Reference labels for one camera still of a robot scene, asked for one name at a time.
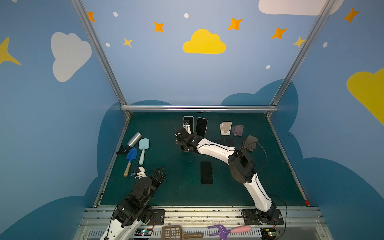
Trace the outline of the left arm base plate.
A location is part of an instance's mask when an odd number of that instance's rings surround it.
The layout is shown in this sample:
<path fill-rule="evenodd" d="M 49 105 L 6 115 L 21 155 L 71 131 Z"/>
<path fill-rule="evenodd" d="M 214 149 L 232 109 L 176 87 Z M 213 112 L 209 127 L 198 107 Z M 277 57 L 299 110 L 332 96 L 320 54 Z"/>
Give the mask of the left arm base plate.
<path fill-rule="evenodd" d="M 145 214 L 144 224 L 147 226 L 163 226 L 165 221 L 166 211 L 163 209 L 152 209 Z"/>

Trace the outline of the white phone stand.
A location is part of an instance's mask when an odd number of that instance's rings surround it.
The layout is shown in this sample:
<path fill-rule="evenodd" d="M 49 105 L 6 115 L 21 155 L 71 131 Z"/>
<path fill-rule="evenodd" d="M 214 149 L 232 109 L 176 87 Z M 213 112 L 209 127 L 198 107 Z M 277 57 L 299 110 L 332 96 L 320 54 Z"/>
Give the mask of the white phone stand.
<path fill-rule="evenodd" d="M 220 132 L 222 136 L 229 136 L 231 134 L 232 122 L 220 123 Z"/>

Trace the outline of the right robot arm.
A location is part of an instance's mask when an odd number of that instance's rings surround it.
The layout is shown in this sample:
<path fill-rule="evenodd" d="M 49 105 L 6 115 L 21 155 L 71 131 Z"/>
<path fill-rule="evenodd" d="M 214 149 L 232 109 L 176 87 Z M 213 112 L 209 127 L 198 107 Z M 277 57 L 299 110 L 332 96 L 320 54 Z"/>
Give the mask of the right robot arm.
<path fill-rule="evenodd" d="M 233 179 L 243 184 L 252 197 L 259 221 L 268 223 L 272 220 L 277 206 L 264 190 L 255 164 L 244 148 L 220 145 L 197 134 L 190 134 L 184 128 L 176 131 L 175 137 L 184 152 L 207 155 L 226 163 Z"/>

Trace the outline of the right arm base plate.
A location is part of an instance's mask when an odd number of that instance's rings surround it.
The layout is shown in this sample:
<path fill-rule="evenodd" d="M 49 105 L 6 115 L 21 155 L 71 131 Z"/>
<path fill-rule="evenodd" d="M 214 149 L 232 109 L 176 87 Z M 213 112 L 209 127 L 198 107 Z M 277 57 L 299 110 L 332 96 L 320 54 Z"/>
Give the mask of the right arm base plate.
<path fill-rule="evenodd" d="M 279 209 L 264 213 L 257 209 L 244 209 L 241 212 L 245 225 L 283 225 L 284 217 Z"/>

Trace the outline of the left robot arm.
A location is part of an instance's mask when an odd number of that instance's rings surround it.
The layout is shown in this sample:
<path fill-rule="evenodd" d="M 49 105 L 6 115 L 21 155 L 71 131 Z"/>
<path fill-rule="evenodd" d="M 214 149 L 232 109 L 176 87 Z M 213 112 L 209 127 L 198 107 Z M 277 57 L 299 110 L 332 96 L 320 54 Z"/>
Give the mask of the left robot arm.
<path fill-rule="evenodd" d="M 149 177 L 140 178 L 130 194 L 115 207 L 101 239 L 128 240 L 143 223 L 148 223 L 152 210 L 149 202 L 165 179 L 165 167 L 155 169 Z"/>

